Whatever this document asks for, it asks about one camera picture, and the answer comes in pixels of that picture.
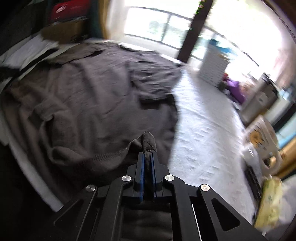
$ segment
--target white mattress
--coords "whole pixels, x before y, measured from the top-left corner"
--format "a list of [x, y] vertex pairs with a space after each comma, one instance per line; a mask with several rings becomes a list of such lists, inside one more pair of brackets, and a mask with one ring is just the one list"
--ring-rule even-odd
[[[126, 46], [145, 50], [133, 45]], [[240, 159], [243, 126], [230, 101], [216, 87], [203, 80], [191, 78], [186, 70], [183, 70], [182, 79], [174, 88], [173, 94], [179, 121], [169, 164], [171, 174], [190, 185], [208, 184], [251, 222], [255, 208]], [[62, 207], [61, 202], [29, 162], [1, 115], [2, 113], [0, 120], [3, 122], [4, 133], [21, 170], [41, 198], [54, 211], [58, 211]]]

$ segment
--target black metal bracket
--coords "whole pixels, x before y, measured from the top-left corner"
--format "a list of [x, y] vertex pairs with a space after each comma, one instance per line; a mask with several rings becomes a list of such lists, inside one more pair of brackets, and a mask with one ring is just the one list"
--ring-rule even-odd
[[181, 241], [266, 240], [212, 188], [190, 186], [170, 175], [151, 153], [153, 198], [145, 200], [145, 155], [123, 177], [97, 188], [88, 185], [61, 208], [31, 240], [115, 241], [121, 238], [123, 209], [149, 201], [169, 203], [173, 239]]

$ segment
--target gray cloth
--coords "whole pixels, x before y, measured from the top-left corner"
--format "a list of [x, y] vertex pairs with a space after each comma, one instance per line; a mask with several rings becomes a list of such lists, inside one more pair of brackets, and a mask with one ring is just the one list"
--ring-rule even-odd
[[136, 140], [143, 132], [168, 163], [177, 122], [170, 90], [180, 76], [153, 51], [80, 44], [39, 63], [2, 93], [1, 104], [29, 160], [66, 203], [89, 183], [124, 175], [143, 150]]

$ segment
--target black strap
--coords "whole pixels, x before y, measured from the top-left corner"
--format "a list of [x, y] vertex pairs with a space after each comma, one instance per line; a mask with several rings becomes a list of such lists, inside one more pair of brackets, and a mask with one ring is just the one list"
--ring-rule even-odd
[[14, 76], [20, 71], [19, 68], [10, 68], [8, 66], [0, 66], [0, 82]]
[[57, 48], [52, 48], [47, 50], [45, 53], [41, 54], [39, 57], [36, 59], [32, 60], [29, 64], [27, 64], [23, 69], [17, 71], [11, 78], [11, 80], [7, 83], [7, 85], [4, 87], [4, 90], [11, 85], [11, 83], [20, 77], [23, 73], [25, 73], [28, 69], [32, 68], [35, 64], [38, 64], [41, 60], [44, 58], [48, 57], [49, 55], [53, 54], [54, 52], [58, 51], [59, 49]]

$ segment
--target window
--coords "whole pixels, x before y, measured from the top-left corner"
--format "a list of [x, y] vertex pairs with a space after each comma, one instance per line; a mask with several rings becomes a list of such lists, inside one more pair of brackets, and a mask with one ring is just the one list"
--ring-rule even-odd
[[193, 48], [191, 55], [200, 60], [203, 59], [205, 52], [207, 51], [207, 45], [213, 36], [214, 36], [213, 31], [203, 28], [200, 32], [200, 35]]
[[167, 13], [143, 8], [130, 8], [124, 29], [125, 34], [161, 41]]
[[286, 29], [263, 2], [216, 0], [205, 25], [248, 53], [260, 66], [261, 74], [271, 74], [279, 49], [284, 44], [280, 29]]
[[172, 12], [187, 18], [193, 18], [199, 0], [126, 0], [128, 6], [145, 7]]
[[181, 48], [190, 25], [191, 21], [187, 19], [171, 16], [163, 43], [175, 48]]

